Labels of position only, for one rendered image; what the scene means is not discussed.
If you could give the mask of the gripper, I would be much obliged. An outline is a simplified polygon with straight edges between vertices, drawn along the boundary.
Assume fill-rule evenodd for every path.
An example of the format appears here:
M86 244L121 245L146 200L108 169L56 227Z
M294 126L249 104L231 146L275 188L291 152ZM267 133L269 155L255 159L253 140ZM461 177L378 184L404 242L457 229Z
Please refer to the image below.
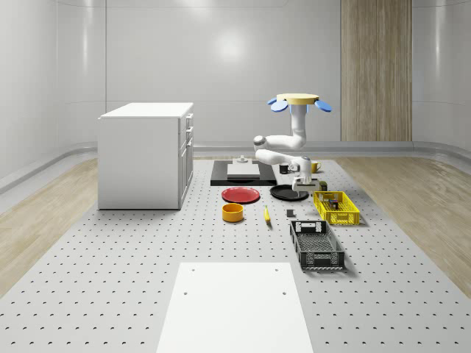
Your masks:
M314 192L319 189L319 180L318 179L309 179L306 177L295 177L292 182L292 190Z

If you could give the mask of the black plate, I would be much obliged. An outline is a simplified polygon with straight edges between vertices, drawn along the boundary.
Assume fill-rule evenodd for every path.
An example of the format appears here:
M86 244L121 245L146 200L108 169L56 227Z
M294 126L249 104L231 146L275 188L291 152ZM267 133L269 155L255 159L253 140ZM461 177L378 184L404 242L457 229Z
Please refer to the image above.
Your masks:
M270 188L270 193L276 199L288 202L302 201L309 197L309 192L293 191L291 185L275 185Z

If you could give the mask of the yellow basket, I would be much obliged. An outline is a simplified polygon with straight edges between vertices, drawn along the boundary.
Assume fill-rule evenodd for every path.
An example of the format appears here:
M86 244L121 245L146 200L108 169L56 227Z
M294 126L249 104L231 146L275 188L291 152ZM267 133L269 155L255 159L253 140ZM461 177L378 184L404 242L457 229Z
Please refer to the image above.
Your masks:
M340 209L331 210L329 199L338 199ZM314 205L322 220L330 224L359 224L359 210L343 191L315 191Z

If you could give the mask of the red plate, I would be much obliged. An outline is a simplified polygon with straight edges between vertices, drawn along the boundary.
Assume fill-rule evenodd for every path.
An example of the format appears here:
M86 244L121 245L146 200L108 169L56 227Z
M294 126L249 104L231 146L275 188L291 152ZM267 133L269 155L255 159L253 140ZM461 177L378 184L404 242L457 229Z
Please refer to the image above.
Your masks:
M254 188L232 187L222 191L222 198L229 203L249 204L260 198L260 193Z

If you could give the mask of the dark grey basket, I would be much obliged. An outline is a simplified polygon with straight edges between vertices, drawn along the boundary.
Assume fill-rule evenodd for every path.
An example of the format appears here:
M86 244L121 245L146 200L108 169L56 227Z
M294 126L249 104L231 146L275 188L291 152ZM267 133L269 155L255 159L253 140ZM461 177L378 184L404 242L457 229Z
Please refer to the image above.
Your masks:
M344 250L326 221L291 221L291 239L305 269L342 269Z

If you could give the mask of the yellow bowl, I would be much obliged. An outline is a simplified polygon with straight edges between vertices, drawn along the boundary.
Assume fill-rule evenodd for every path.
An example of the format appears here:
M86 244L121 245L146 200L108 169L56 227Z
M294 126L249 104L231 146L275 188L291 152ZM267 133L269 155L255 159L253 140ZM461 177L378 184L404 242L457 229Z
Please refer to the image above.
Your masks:
M222 207L222 219L226 222L239 222L244 218L244 207L241 204L229 203Z

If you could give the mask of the white board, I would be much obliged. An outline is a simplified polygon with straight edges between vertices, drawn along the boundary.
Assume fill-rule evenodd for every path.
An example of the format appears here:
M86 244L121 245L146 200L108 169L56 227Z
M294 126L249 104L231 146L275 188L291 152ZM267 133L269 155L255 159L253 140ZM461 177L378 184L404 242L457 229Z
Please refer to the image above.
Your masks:
M157 353L313 353L289 263L181 263Z

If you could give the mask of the white cabinet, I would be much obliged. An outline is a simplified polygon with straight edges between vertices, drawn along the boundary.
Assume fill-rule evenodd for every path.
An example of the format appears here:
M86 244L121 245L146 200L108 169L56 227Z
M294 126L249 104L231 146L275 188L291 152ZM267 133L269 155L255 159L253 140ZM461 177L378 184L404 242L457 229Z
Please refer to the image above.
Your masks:
M178 210L193 174L191 102L129 103L98 120L98 207Z

